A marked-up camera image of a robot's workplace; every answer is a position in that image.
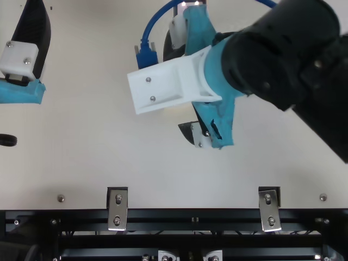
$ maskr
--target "metal plate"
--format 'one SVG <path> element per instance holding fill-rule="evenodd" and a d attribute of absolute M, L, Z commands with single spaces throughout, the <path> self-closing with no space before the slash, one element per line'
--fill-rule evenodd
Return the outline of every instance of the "metal plate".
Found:
<path fill-rule="evenodd" d="M 111 190 L 109 197 L 108 230 L 125 231 L 127 226 L 128 191 Z"/>
<path fill-rule="evenodd" d="M 278 199 L 276 191 L 260 191 L 259 205 L 263 231 L 272 232 L 282 230 L 281 219 L 279 218 Z"/>

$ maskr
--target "screw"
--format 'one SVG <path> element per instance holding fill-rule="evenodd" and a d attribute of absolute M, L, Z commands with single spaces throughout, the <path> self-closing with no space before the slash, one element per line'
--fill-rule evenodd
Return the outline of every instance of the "screw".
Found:
<path fill-rule="evenodd" d="M 115 226 L 118 227 L 120 225 L 120 223 L 121 223 L 120 217 L 119 216 L 115 217 L 115 219 L 114 219 Z"/>
<path fill-rule="evenodd" d="M 24 59 L 23 62 L 24 62 L 25 64 L 30 64 L 31 61 L 32 61 L 31 58 L 27 57 L 27 58 Z"/>
<path fill-rule="evenodd" d="M 122 195 L 117 194 L 117 195 L 116 195 L 116 204 L 117 204 L 117 205 L 121 204 L 121 200 L 122 200 Z"/>
<path fill-rule="evenodd" d="M 268 82 L 265 82 L 263 84 L 263 88 L 264 88 L 265 91 L 269 91 L 271 89 L 271 85 Z"/>
<path fill-rule="evenodd" d="M 268 224 L 270 224 L 270 226 L 274 226 L 274 224 L 276 223 L 276 220 L 271 216 L 269 219 L 268 219 Z"/>
<path fill-rule="evenodd" d="M 321 69 L 321 68 L 322 68 L 322 61 L 316 60 L 316 61 L 314 62 L 314 66 L 315 66 L 316 68 L 318 68 L 318 69 Z"/>
<path fill-rule="evenodd" d="M 58 202 L 63 203 L 65 201 L 65 196 L 60 194 L 57 196 L 57 200 L 58 200 Z"/>
<path fill-rule="evenodd" d="M 321 201 L 326 201 L 327 200 L 327 195 L 325 193 L 320 194 L 320 200 Z"/>

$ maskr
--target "blue plastic piece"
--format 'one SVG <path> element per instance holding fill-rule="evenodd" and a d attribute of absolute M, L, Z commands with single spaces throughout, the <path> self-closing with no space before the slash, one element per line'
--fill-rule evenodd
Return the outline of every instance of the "blue plastic piece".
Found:
<path fill-rule="evenodd" d="M 152 65 L 156 65 L 158 64 L 157 53 L 152 51 L 147 45 L 146 47 L 140 49 L 139 53 L 136 55 L 136 61 L 140 70 Z"/>
<path fill-rule="evenodd" d="M 265 4 L 270 8 L 274 8 L 277 5 L 277 3 L 273 2 L 272 0 L 256 0 L 256 1 Z"/>
<path fill-rule="evenodd" d="M 188 7 L 184 11 L 187 19 L 187 42 L 185 53 L 192 55 L 211 45 L 216 35 L 207 13 L 207 6 L 199 5 Z"/>
<path fill-rule="evenodd" d="M 222 40 L 212 48 L 204 65 L 204 75 L 207 83 L 217 95 L 222 97 L 222 101 L 208 104 L 193 103 L 211 134 L 213 148 L 222 148 L 234 144 L 232 139 L 234 102 L 237 97 L 244 95 L 232 88 L 222 73 L 221 56 L 228 39 Z"/>
<path fill-rule="evenodd" d="M 184 12 L 188 20 L 187 55 L 191 55 L 212 44 L 216 31 L 208 17 L 205 5 L 189 7 Z M 208 53 L 204 74 L 211 89 L 222 97 L 222 101 L 193 102 L 197 113 L 212 137 L 212 147 L 222 148 L 233 145 L 232 124 L 234 101 L 243 94 L 232 88 L 226 81 L 221 67 L 222 51 L 227 39 L 214 46 Z"/>
<path fill-rule="evenodd" d="M 41 104 L 46 91 L 45 85 L 37 79 L 28 86 L 18 86 L 0 80 L 0 103 L 37 103 Z"/>

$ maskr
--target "white surface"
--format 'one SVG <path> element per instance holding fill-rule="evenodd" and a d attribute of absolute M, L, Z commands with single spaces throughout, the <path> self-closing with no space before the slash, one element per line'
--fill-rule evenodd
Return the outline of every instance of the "white surface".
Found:
<path fill-rule="evenodd" d="M 179 49 L 186 44 L 187 27 L 183 14 L 179 14 L 169 23 L 170 38 L 173 49 Z"/>
<path fill-rule="evenodd" d="M 129 187 L 130 208 L 257 208 L 259 186 L 280 186 L 283 208 L 347 208 L 348 167 L 292 111 L 237 99 L 235 146 L 222 150 L 198 150 L 182 136 L 177 125 L 196 120 L 191 105 L 135 114 L 134 45 L 165 3 L 45 0 L 52 41 L 42 105 L 0 108 L 0 133 L 18 137 L 16 147 L 0 147 L 0 209 L 105 208 L 107 187 Z M 348 1 L 330 3 L 347 31 Z M 0 42 L 24 4 L 0 1 Z M 253 0 L 209 1 L 218 32 L 267 10 Z M 150 36 L 159 54 L 171 16 Z"/>
<path fill-rule="evenodd" d="M 204 63 L 211 48 L 208 46 L 193 55 L 129 73 L 136 113 L 148 113 L 184 103 L 222 100 L 209 87 L 204 76 Z"/>
<path fill-rule="evenodd" d="M 0 58 L 0 71 L 6 74 L 26 76 L 30 80 L 35 80 L 33 74 L 36 57 L 39 49 L 33 43 L 11 41 L 12 46 L 5 48 Z M 29 64 L 25 64 L 25 58 L 30 59 Z"/>

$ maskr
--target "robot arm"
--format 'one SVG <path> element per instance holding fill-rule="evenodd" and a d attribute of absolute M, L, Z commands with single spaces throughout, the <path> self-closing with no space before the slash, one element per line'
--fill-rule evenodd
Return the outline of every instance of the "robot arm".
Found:
<path fill-rule="evenodd" d="M 213 147 L 221 148 L 233 144 L 234 100 L 255 94 L 280 110 L 293 108 L 348 163 L 348 41 L 347 36 L 340 36 L 339 21 L 331 7 L 323 0 L 282 0 L 259 21 L 234 34 L 216 34 L 205 10 L 201 5 L 189 7 L 183 18 L 175 17 L 172 21 L 178 28 L 181 19 L 185 19 L 186 27 L 171 30 L 170 36 L 177 42 L 184 32 L 185 54 L 191 59 L 186 56 L 170 60 L 183 53 L 183 47 L 176 46 L 172 53 L 166 52 L 165 60 L 169 61 L 128 75 L 137 113 L 179 104 L 178 97 L 186 97 L 189 89 L 190 93 L 209 93 L 215 101 L 204 102 L 202 96 L 189 96 L 201 126 L 201 137 L 195 139 L 194 131 L 187 130 L 191 123 L 180 128 L 196 147 L 202 147 L 200 139 L 208 137 Z M 195 63 L 196 54 L 204 50 L 208 52 L 204 61 Z M 199 80 L 185 84 L 185 73 L 180 68 L 188 64 L 195 68 L 189 80 Z M 178 96 L 161 99 L 166 92 L 161 90 L 155 100 L 142 100 L 150 95 L 146 90 L 155 93 L 163 87 L 153 82 L 173 71 L 181 79 L 173 87 L 180 90 Z M 141 82 L 145 75 L 152 75 L 151 81 Z"/>

